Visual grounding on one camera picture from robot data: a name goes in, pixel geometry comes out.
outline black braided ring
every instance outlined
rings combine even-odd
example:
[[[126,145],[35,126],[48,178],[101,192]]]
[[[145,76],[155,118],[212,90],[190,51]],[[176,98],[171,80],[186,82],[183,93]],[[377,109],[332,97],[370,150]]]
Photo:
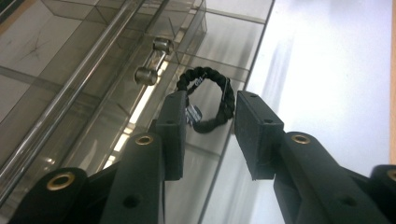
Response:
[[[197,81],[188,89],[190,82],[197,78],[199,78],[200,81]],[[193,124],[194,130],[198,133],[212,132],[216,127],[225,124],[228,119],[231,119],[233,117],[233,112],[235,111],[235,97],[233,95],[233,88],[231,87],[230,79],[209,67],[196,67],[194,69],[187,70],[186,73],[180,76],[177,83],[177,90],[186,91],[188,95],[191,95],[205,78],[209,78],[220,86],[222,97],[218,114],[214,119],[199,121]],[[186,106],[188,105],[190,105],[189,98],[187,98],[186,102]]]

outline hole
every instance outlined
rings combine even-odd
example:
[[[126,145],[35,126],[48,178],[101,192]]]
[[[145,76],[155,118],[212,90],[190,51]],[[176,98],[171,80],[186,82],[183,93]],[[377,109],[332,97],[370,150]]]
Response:
[[[356,203],[356,200],[348,195],[340,195],[337,197],[337,200],[341,204],[350,206],[350,207],[355,207],[356,205],[358,205],[358,203]]]
[[[140,199],[135,195],[130,195],[126,197],[123,201],[123,205],[127,208],[134,208],[137,207],[139,204],[140,204]]]
[[[47,183],[47,189],[59,190],[70,186],[75,179],[75,175],[71,172],[57,174]]]
[[[308,137],[301,135],[301,134],[295,134],[294,136],[291,137],[291,139],[300,144],[308,144],[311,142]]]
[[[396,170],[388,170],[388,176],[393,181],[396,181]]]
[[[151,136],[145,135],[145,136],[141,136],[138,139],[136,139],[136,143],[138,145],[148,145],[153,141]]]

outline black hair tie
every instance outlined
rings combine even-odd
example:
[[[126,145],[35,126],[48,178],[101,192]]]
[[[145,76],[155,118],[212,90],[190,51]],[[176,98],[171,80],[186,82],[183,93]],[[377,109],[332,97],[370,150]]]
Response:
[[[235,111],[235,97],[233,96],[233,88],[231,87],[230,79],[209,67],[196,67],[194,69],[187,70],[186,73],[180,76],[177,83],[177,90],[186,91],[187,95],[191,95],[206,78],[216,82],[218,86],[221,87],[222,97],[216,117],[205,121],[200,121],[201,112],[195,105],[190,105],[190,100],[187,97],[186,113],[189,114],[189,111],[194,111],[195,113],[193,113],[194,115],[192,116],[199,117],[195,118],[193,121],[190,119],[191,125],[198,133],[212,132],[216,127],[225,124],[228,119],[231,119],[233,117],[233,112]],[[197,80],[192,87],[187,89],[190,82],[195,79]]]

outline black bracelet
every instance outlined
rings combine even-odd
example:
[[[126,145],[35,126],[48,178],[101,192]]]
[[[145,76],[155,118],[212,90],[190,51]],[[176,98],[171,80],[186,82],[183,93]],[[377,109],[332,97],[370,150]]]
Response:
[[[230,79],[209,67],[196,67],[193,70],[187,70],[186,73],[180,76],[177,83],[177,90],[186,91],[187,95],[191,95],[206,78],[216,82],[218,86],[221,87],[222,97],[216,117],[205,121],[200,121],[201,112],[195,105],[190,105],[190,100],[187,98],[187,117],[190,118],[191,125],[198,133],[212,132],[216,127],[225,124],[228,119],[231,119],[233,117],[233,112],[235,111],[235,97],[233,95],[233,88],[231,87]],[[195,83],[188,89],[190,82],[195,79],[197,79]]]

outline metal rod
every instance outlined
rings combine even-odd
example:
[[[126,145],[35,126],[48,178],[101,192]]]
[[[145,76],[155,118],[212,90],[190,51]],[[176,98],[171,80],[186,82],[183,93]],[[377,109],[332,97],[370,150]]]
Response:
[[[37,120],[34,127],[26,134],[25,138],[22,140],[18,148],[14,151],[13,155],[8,159],[6,164],[2,167],[0,172],[0,206],[4,204],[9,194],[18,184],[23,174],[26,172],[27,168],[31,165],[35,157],[38,155],[44,144],[49,139],[50,135],[53,133],[61,119],[64,117],[67,110],[77,99],[79,93],[85,87],[92,74],[98,68],[100,62],[106,57],[111,47],[120,36],[121,32],[124,30],[125,26],[129,20],[134,16],[136,11],[143,4],[143,0],[127,0],[124,2],[120,8],[119,13],[113,19],[113,21],[107,26],[105,31],[93,45],[91,50],[88,52],[84,60],[79,64],[78,68],[72,74],[72,76],[64,84],[64,87],[52,100],[50,105],[46,108],[41,117]],[[114,28],[117,28],[115,34],[111,36],[111,39],[106,43],[106,39],[113,32]],[[103,50],[100,52],[99,56],[96,57],[93,65],[91,66],[88,74],[78,83],[78,86],[72,93],[70,98],[65,99],[65,103],[62,105],[59,111],[55,108],[59,106],[61,100],[66,97],[66,92],[72,85],[81,77],[82,71],[87,66],[87,63],[93,58],[102,45],[104,45]],[[54,114],[54,119],[51,121],[49,126],[44,126],[50,115]],[[39,131],[43,130],[43,134],[37,136]]]

